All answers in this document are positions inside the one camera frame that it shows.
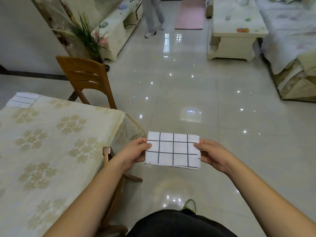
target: glossy floor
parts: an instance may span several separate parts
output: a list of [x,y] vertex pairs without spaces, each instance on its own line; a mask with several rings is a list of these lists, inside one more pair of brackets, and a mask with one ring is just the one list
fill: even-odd
[[[250,63],[208,61],[207,21],[203,30],[174,30],[179,7],[179,1],[162,2],[166,30],[145,39],[143,19],[110,63],[117,107],[148,131],[219,141],[316,221],[316,104],[280,100],[259,57]],[[72,93],[66,81],[2,76],[1,83],[1,104],[16,91],[61,99]],[[107,103],[102,93],[85,94],[94,105]],[[199,215],[236,235],[264,236],[231,181],[204,163],[200,170],[137,164],[132,173],[144,182],[126,183],[116,223],[131,228],[154,211],[179,210],[193,198]]]

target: wooden chair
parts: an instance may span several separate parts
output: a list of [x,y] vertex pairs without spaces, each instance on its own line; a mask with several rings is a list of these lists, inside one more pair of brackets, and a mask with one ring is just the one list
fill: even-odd
[[[103,156],[104,156],[104,166],[108,164],[108,162],[112,159],[114,156],[113,150],[111,147],[103,147]],[[121,199],[122,191],[123,191],[123,185],[124,185],[124,179],[128,179],[134,182],[143,182],[143,179],[138,178],[134,175],[124,173],[120,182],[118,183],[115,192],[112,196],[112,199],[110,201],[109,207],[105,212],[105,215],[103,217],[103,220],[101,221],[100,227],[97,231],[97,236],[104,235],[104,234],[114,234],[119,233],[117,236],[125,236],[128,229],[124,225],[110,225],[109,221],[112,217],[113,213],[116,211],[119,201]]]
[[95,89],[107,96],[111,109],[117,109],[104,64],[60,55],[56,59],[82,103],[90,105],[82,90]]

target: pink rug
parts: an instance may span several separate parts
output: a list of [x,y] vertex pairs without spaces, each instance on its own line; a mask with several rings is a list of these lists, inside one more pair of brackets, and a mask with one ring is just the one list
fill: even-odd
[[183,0],[175,29],[203,29],[205,0]]

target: pink flower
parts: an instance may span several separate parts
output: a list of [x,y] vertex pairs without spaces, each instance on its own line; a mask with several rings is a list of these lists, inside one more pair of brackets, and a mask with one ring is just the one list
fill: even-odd
[[[94,37],[95,40],[97,40],[98,37],[99,37],[99,32],[98,31],[94,31],[93,32],[93,37]],[[103,37],[101,42],[100,42],[100,45],[103,46],[105,44],[107,44],[107,39],[105,37]]]

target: person's left arm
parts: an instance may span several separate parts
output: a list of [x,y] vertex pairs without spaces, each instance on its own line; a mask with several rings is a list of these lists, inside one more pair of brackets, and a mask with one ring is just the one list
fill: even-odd
[[129,142],[92,179],[43,237],[94,236],[123,173],[136,162],[144,161],[145,157],[140,154],[151,147],[146,142],[146,138]]

